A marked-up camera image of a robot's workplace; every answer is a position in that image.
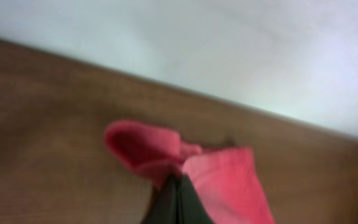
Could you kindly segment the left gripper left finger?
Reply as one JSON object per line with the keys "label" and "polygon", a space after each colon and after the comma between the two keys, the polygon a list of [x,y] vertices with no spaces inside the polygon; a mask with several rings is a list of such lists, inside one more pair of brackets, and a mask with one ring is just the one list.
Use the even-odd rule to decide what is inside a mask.
{"label": "left gripper left finger", "polygon": [[176,224],[177,203],[177,180],[169,177],[141,224]]}

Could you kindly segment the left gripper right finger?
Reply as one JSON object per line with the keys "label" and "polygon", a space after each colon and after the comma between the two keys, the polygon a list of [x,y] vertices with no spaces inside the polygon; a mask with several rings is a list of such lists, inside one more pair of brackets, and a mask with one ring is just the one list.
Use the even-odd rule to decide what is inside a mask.
{"label": "left gripper right finger", "polygon": [[183,175],[178,183],[178,223],[213,224],[187,175]]}

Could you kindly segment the red printed t-shirt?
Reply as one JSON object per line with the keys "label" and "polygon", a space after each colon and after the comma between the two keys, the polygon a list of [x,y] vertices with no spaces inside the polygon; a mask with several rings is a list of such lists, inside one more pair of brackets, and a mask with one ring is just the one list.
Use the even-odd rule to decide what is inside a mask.
{"label": "red printed t-shirt", "polygon": [[105,130],[108,149],[135,175],[161,189],[169,175],[186,175],[214,223],[274,224],[252,151],[210,151],[172,129],[122,120]]}

